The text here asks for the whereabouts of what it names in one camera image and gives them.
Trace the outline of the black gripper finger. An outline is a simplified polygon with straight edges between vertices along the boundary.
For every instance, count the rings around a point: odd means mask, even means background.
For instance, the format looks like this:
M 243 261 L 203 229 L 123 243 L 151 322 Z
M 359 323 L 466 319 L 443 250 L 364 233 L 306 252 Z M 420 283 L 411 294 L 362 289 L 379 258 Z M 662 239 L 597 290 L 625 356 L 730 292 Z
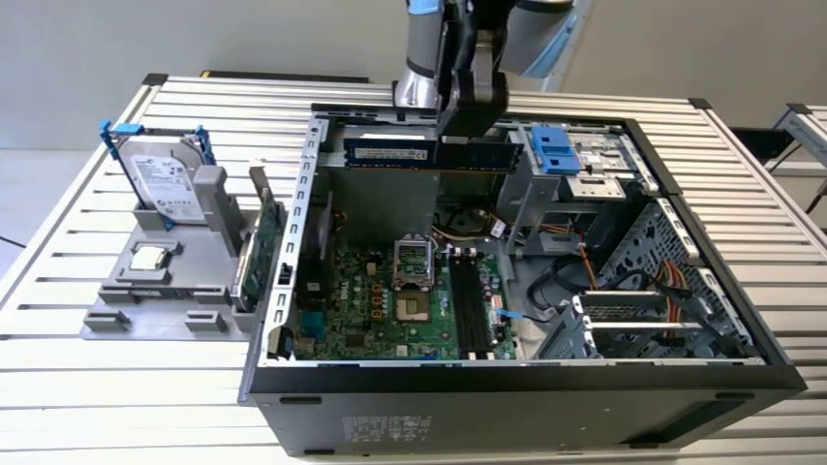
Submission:
M 506 113 L 506 75 L 494 71 L 484 83 L 475 77 L 470 70 L 452 70 L 438 77 L 436 132 L 442 137 L 482 137 Z

